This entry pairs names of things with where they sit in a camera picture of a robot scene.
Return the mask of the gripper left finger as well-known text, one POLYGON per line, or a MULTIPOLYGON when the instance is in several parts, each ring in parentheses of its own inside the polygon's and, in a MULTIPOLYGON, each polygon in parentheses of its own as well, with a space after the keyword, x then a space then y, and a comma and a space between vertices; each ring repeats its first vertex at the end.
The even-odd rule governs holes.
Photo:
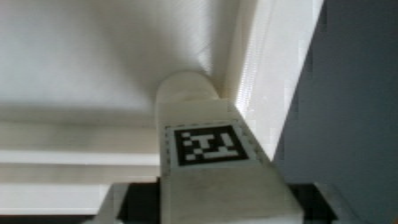
POLYGON ((159 183, 115 183, 94 224, 159 224, 159 183))

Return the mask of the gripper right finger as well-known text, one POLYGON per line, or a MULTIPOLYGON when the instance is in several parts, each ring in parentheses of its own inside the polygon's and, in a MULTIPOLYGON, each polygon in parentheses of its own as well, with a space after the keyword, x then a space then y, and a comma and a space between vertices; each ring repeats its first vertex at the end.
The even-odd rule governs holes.
POLYGON ((289 183, 303 209, 303 224, 362 224, 342 195, 323 183, 289 183))

